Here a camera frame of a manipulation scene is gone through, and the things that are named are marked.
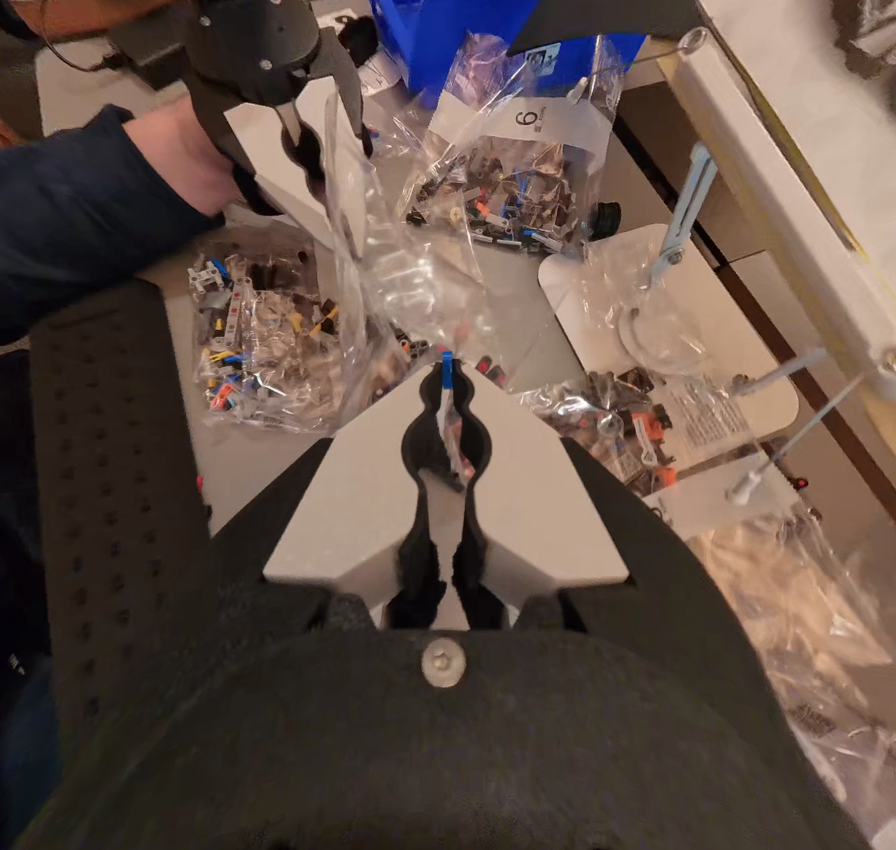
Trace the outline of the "black paper flap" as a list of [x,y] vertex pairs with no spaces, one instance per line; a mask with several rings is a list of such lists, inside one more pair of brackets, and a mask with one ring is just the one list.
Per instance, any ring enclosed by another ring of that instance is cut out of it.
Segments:
[[649,35],[678,42],[700,26],[698,0],[539,0],[508,54],[598,35]]

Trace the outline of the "empty clear plastic bag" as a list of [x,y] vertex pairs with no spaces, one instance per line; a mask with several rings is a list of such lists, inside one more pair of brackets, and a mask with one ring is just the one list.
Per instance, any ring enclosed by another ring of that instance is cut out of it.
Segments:
[[709,354],[688,309],[665,283],[681,259],[681,252],[662,253],[633,232],[588,244],[578,279],[581,314],[589,329],[617,340],[648,370],[699,377]]

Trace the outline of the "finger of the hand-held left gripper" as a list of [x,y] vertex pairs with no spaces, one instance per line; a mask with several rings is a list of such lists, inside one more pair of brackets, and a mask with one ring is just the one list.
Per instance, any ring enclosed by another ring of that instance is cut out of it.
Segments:
[[[331,77],[311,81],[286,107],[299,128],[320,139],[325,107],[337,90]],[[319,244],[332,248],[332,231],[326,206],[312,192],[307,170],[287,153],[285,126],[279,108],[240,103],[224,113],[231,132],[247,155],[255,184],[268,204],[304,229]]]
[[367,231],[368,161],[337,91],[323,110],[323,172],[333,242],[353,261],[360,261]]

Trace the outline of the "black lego piece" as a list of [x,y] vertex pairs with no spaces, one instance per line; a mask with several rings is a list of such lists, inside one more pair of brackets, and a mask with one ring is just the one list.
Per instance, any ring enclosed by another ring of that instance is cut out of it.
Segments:
[[370,15],[346,17],[340,23],[338,39],[356,69],[368,63],[379,49],[377,28]]

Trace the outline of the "black perforated table edge pad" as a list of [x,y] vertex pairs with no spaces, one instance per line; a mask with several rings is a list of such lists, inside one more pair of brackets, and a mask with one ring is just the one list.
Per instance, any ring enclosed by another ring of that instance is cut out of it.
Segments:
[[132,279],[30,334],[61,740],[210,627],[210,535],[160,290]]

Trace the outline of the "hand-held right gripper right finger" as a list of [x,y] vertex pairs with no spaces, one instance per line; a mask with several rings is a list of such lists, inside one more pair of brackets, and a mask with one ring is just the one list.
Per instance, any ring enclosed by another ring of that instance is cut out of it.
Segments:
[[471,630],[502,630],[535,597],[625,583],[630,571],[561,436],[454,361],[471,467],[452,583]]

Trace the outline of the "printed paper sheet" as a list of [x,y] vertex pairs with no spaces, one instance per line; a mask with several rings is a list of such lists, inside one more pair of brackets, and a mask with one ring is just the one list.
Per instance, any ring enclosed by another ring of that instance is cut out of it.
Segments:
[[[351,8],[343,8],[330,14],[319,15],[316,18],[320,28],[333,28],[338,34],[340,23],[346,17],[357,16]],[[368,63],[357,69],[357,74],[365,97],[371,97],[391,89],[401,80],[397,63],[387,53],[380,41],[377,53]]]

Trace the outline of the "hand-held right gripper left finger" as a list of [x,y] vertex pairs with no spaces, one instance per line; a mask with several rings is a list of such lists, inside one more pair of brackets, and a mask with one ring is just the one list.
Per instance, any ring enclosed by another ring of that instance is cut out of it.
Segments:
[[445,368],[421,368],[335,433],[264,565],[268,582],[357,596],[396,628],[433,625],[446,584],[420,470]]

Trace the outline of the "black lego tire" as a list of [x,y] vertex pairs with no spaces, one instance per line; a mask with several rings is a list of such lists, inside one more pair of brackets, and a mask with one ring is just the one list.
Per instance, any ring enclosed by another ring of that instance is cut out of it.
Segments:
[[621,226],[622,207],[619,202],[597,202],[583,219],[581,225],[588,243],[615,236]]

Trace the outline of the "person's left forearm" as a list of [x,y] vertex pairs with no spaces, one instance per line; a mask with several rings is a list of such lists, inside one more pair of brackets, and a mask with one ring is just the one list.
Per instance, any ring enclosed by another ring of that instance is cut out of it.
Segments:
[[222,224],[142,157],[113,105],[83,127],[2,150],[1,340],[128,279]]

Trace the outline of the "person's navy jacket torso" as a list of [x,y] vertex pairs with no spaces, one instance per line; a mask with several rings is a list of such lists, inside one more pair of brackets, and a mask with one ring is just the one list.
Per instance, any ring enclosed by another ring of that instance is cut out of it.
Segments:
[[29,354],[1,357],[1,847],[56,786],[60,761]]

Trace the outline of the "blue plastic bin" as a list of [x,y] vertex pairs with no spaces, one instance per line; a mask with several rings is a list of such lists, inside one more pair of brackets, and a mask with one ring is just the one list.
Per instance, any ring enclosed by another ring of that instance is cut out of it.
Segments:
[[438,94],[468,34],[513,40],[538,0],[368,0],[409,90]]

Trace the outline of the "person's left hand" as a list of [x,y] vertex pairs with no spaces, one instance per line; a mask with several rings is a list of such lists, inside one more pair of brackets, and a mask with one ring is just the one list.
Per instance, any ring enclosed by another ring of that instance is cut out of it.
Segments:
[[124,125],[161,179],[206,217],[218,217],[240,197],[233,164],[210,141],[188,96]]

